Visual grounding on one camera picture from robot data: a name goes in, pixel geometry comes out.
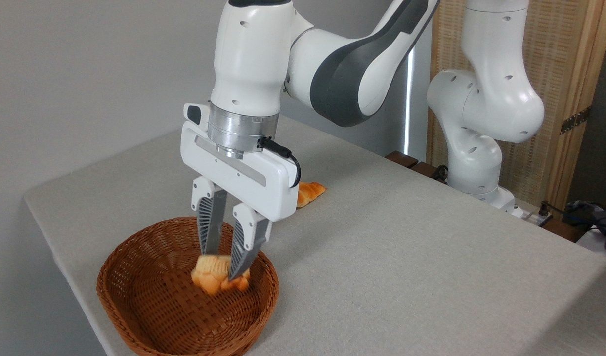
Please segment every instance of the black cable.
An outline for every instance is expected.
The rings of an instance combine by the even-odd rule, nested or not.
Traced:
[[[271,137],[264,137],[257,142],[257,148],[265,148],[269,151],[280,155],[283,158],[290,158],[294,165],[297,166],[297,176],[294,178],[294,184],[290,187],[290,189],[296,187],[301,181],[301,165],[299,165],[299,161],[292,155],[292,151],[288,148],[281,146],[280,144],[274,142]]]
[[[290,153],[289,158],[292,159],[294,161],[294,164],[297,166],[297,176],[296,176],[296,178],[294,178],[294,184],[292,184],[292,186],[290,187],[290,188],[294,188],[299,184],[299,182],[301,182],[301,165],[299,165],[299,161],[297,161],[296,158],[294,158],[292,153]]]
[[[564,216],[569,217],[569,218],[571,218],[573,220],[581,221],[582,223],[585,223],[587,225],[595,225],[595,226],[598,226],[598,227],[606,228],[606,225],[604,225],[603,223],[598,223],[598,222],[595,222],[595,221],[590,221],[590,220],[582,219],[582,218],[577,217],[577,216],[572,216],[572,214],[569,214],[568,212],[565,212],[565,211],[563,211],[561,209],[558,209],[558,208],[554,207],[553,205],[549,204],[547,201],[543,201],[542,203],[544,205],[547,205],[547,207],[550,207],[553,210],[556,210],[557,212],[559,212],[559,213],[563,214]]]

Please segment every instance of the white wall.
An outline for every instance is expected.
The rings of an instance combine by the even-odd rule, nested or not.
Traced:
[[[389,3],[296,0],[349,37],[370,32]],[[178,129],[183,103],[213,87],[222,4],[0,0],[0,355],[103,353],[22,194]],[[284,100],[284,115],[314,116],[297,105]]]

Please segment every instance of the metal hinge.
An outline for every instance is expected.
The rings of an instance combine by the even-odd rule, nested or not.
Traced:
[[[560,135],[565,133],[566,131],[572,130],[574,127],[586,122],[588,120],[588,115],[591,113],[591,107],[589,106],[585,110],[580,111],[579,113],[574,114],[569,119],[563,121],[563,127],[560,129]]]

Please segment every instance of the bread roll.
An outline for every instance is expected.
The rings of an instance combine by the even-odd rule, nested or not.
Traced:
[[[230,256],[200,255],[197,258],[194,270],[191,272],[191,279],[204,293],[211,296],[231,288],[246,291],[250,286],[251,271],[248,269],[241,277],[229,281],[229,270]]]
[[[323,187],[317,182],[299,182],[299,198],[297,199],[297,208],[305,207],[305,205],[318,198],[318,196],[323,194],[326,190],[326,187]]]

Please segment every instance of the wooden block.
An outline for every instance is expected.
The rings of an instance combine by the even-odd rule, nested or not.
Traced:
[[[396,162],[396,164],[400,164],[406,168],[411,168],[414,165],[418,164],[418,160],[416,158],[412,158],[411,156],[404,155],[404,153],[400,151],[393,151],[385,156],[387,160],[391,160]]]
[[[437,167],[431,166],[426,162],[420,162],[412,166],[411,169],[430,178],[433,178],[437,172]]]
[[[578,240],[585,234],[585,232],[579,228],[567,225],[556,218],[549,219],[542,228],[549,232],[553,232],[554,234],[573,243],[578,242]]]

